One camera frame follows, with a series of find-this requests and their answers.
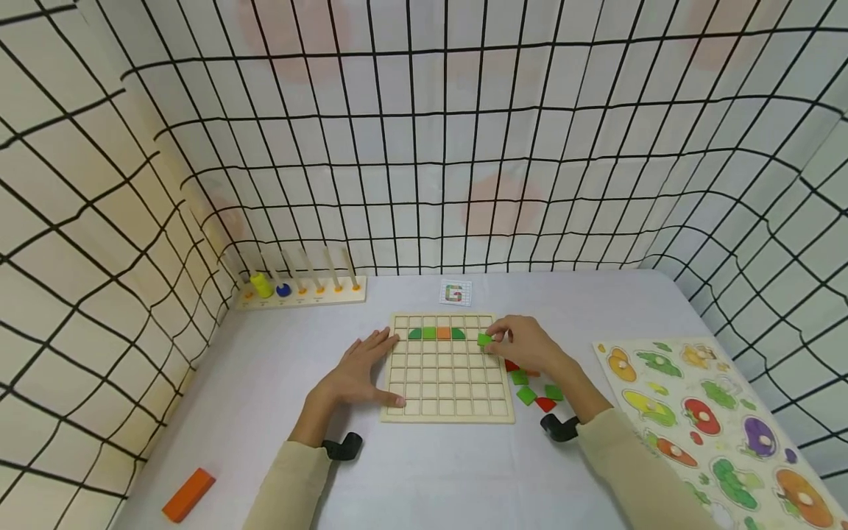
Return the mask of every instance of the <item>hand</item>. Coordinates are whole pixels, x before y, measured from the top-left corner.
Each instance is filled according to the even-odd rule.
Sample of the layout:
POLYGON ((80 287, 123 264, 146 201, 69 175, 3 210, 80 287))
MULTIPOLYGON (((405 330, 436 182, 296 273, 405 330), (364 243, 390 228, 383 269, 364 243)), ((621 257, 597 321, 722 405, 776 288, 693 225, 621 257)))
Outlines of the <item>hand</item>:
POLYGON ((507 315, 488 327, 494 342, 486 353, 509 359, 521 368, 550 374, 563 360, 572 360, 531 316, 507 315))
POLYGON ((388 328, 374 332, 364 341, 356 339, 342 359, 315 390, 345 403, 374 402, 387 407, 403 407, 406 401, 396 393, 379 390, 371 384, 371 367, 392 350, 399 337, 389 337, 388 328))

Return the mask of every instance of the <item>orange tile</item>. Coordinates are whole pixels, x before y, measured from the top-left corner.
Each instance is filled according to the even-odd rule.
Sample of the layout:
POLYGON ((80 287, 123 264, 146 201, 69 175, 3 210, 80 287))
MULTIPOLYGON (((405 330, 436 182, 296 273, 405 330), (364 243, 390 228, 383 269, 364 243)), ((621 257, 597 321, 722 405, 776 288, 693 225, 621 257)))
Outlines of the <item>orange tile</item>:
POLYGON ((162 513, 173 522, 182 521, 214 483, 215 478, 199 467, 170 498, 162 513))

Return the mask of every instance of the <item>beige sleeve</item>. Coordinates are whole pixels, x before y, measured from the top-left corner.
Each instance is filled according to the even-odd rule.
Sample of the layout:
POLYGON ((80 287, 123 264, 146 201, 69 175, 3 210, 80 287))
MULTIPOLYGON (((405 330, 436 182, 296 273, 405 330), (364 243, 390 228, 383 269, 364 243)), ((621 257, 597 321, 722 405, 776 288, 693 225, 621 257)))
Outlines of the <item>beige sleeve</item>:
POLYGON ((329 470, 325 449, 284 443, 242 530, 308 530, 329 470))
POLYGON ((642 443, 622 412, 605 410, 577 432, 589 464, 610 484, 633 530, 718 529, 669 464, 642 443))

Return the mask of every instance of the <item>grid backdrop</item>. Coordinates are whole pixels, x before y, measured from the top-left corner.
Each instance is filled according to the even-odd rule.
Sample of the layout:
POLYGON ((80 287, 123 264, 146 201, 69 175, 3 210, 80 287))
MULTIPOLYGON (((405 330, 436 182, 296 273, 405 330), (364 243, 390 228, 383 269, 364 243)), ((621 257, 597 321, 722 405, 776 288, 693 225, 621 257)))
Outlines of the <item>grid backdrop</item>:
POLYGON ((229 271, 324 245, 662 271, 848 505, 847 58, 848 0, 3 2, 0 522, 109 526, 229 271))

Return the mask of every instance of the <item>green tile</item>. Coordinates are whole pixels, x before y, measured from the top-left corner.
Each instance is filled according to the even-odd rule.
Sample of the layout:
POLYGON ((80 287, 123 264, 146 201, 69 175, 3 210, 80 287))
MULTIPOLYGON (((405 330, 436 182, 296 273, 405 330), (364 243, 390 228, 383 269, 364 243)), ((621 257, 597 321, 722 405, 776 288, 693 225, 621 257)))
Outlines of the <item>green tile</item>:
POLYGON ((562 401, 562 391, 556 385, 544 385, 544 396, 554 401, 562 401))
POLYGON ((527 372, 525 372, 524 370, 516 370, 511 372, 511 374, 512 382, 516 385, 526 385, 530 382, 530 380, 527 379, 527 372))
POLYGON ((536 400, 536 393, 530 389, 530 387, 522 387, 521 390, 516 392, 516 396, 522 401, 523 404, 528 407, 536 400))

